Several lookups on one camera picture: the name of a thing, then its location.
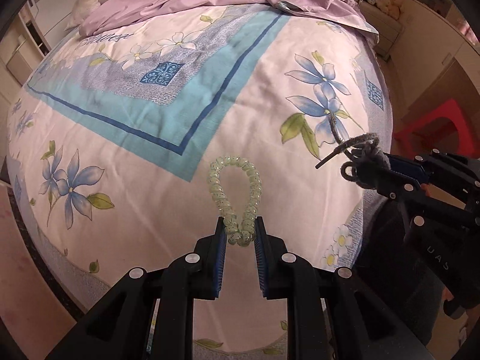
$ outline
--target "drawer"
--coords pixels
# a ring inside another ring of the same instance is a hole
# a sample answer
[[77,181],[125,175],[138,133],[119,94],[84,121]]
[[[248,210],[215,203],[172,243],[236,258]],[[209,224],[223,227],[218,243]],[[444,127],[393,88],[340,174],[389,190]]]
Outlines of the drawer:
[[377,47],[382,50],[389,51],[390,48],[392,47],[393,42],[390,42],[386,37],[382,35],[380,35],[379,38],[380,40],[377,44]]
[[378,17],[375,17],[368,12],[362,12],[369,24],[373,25],[375,29],[383,35],[385,38],[390,40],[392,43],[395,42],[395,39],[398,36],[398,31],[390,27],[388,24],[381,21]]

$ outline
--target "cushion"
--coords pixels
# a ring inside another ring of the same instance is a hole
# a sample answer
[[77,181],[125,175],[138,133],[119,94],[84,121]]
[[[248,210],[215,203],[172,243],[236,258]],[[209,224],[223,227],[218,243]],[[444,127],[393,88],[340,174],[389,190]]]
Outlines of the cushion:
[[71,10],[70,19],[65,30],[77,27],[90,16],[90,14],[108,0],[77,0]]

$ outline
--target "bed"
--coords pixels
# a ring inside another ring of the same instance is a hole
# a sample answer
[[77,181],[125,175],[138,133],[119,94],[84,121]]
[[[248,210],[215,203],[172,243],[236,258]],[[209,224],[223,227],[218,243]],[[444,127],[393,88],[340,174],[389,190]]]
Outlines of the bed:
[[[104,2],[9,114],[15,197],[57,280],[89,309],[132,267],[191,252],[215,229],[206,177],[226,155],[255,164],[258,215],[289,251],[352,266],[382,199],[341,177],[345,157],[314,166],[332,128],[390,147],[377,40],[354,0]],[[242,172],[222,186],[245,205]],[[285,302],[262,298],[253,245],[228,245],[220,298],[195,303],[195,357],[285,357],[286,320]]]

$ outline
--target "red stool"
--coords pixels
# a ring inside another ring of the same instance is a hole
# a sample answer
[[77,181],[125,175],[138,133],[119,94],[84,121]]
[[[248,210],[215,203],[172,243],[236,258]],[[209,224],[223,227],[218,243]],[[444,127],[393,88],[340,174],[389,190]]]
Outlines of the red stool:
[[435,108],[433,111],[422,116],[420,119],[416,120],[413,123],[410,123],[402,131],[396,132],[393,134],[394,139],[396,139],[402,149],[405,151],[405,154],[409,158],[413,158],[416,153],[413,150],[411,135],[419,135],[417,131],[426,125],[432,123],[434,120],[444,117],[450,120],[454,129],[440,129],[435,133],[429,134],[428,138],[430,142],[435,142],[441,138],[444,138],[448,134],[458,132],[458,149],[457,154],[464,155],[465,157],[476,157],[478,153],[477,150],[477,139],[471,122],[465,116],[462,109],[459,107],[458,103],[454,99],[447,100],[445,103],[440,105],[438,108]]

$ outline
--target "white flower print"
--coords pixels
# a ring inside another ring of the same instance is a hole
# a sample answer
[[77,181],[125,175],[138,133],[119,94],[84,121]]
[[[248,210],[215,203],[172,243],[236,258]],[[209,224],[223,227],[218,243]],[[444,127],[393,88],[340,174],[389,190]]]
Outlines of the white flower print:
[[148,44],[146,46],[141,47],[140,45],[136,44],[130,49],[130,54],[124,55],[122,58],[118,60],[118,63],[124,63],[122,65],[122,69],[125,70],[126,68],[129,68],[131,65],[135,63],[135,61],[139,59],[147,59],[150,58],[153,53],[150,51],[147,51],[147,49],[151,46],[151,44]]
[[180,46],[183,49],[193,49],[196,50],[197,46],[193,41],[197,39],[203,31],[191,32],[188,35],[183,35],[183,32],[176,32],[172,39],[160,39],[157,44],[163,46],[160,55],[164,55],[172,51],[175,47]]
[[353,243],[350,230],[345,225],[337,227],[337,230],[333,235],[333,240],[335,243],[332,245],[332,249],[335,254],[338,254],[339,257],[345,256],[349,252],[347,247],[351,246]]
[[320,260],[320,268],[333,271],[337,268],[338,255],[333,251],[332,246],[329,246],[323,253],[323,257]]

